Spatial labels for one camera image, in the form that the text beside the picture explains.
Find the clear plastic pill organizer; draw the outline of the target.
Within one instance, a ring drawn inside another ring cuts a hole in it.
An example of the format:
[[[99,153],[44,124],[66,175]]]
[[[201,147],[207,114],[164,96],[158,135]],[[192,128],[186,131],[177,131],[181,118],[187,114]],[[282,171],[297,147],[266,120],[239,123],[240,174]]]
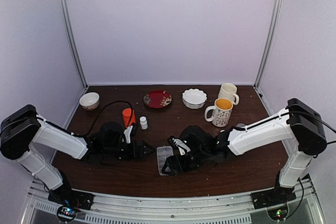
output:
[[[172,155],[173,149],[171,146],[160,146],[156,148],[157,167],[160,176],[166,176],[166,174],[162,173],[162,168],[165,164],[166,159]]]

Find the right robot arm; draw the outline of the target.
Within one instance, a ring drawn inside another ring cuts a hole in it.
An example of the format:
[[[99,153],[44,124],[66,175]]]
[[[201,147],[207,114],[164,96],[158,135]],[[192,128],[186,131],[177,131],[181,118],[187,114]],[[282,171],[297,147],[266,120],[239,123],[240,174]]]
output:
[[[276,187],[269,192],[271,202],[279,204],[289,196],[289,189],[294,188],[313,157],[327,148],[320,114],[296,98],[288,100],[284,109],[268,118],[243,127],[233,126],[217,136],[199,126],[188,126],[180,137],[168,139],[179,153],[166,158],[161,172],[176,176],[197,169],[205,161],[219,163],[283,140],[294,140],[296,144],[279,172]]]

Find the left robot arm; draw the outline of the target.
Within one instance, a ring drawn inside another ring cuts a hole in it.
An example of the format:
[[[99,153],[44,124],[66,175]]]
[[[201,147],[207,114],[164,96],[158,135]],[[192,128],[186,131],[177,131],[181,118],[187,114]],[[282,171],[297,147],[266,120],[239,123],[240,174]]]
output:
[[[46,120],[28,104],[1,122],[1,153],[41,180],[64,205],[71,205],[76,197],[66,175],[46,162],[34,145],[45,145],[89,163],[101,163],[105,158],[145,158],[154,153],[154,148],[145,141],[133,140],[137,128],[135,123],[123,127],[107,122],[91,136],[77,135]]]

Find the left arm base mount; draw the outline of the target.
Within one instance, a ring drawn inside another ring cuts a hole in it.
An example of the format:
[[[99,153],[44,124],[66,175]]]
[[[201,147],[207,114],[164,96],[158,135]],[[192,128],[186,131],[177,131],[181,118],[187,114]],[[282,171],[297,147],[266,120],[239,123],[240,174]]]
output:
[[[60,171],[60,174],[62,177],[62,185],[55,190],[49,191],[48,200],[63,206],[90,210],[94,195],[73,190],[64,172]]]

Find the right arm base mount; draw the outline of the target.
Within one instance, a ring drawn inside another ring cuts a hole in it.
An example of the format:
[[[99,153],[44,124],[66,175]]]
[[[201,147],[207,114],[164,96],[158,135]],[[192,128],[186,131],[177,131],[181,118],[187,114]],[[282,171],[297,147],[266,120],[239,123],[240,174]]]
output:
[[[293,187],[284,187],[276,177],[274,188],[251,193],[254,209],[268,208],[296,199]]]

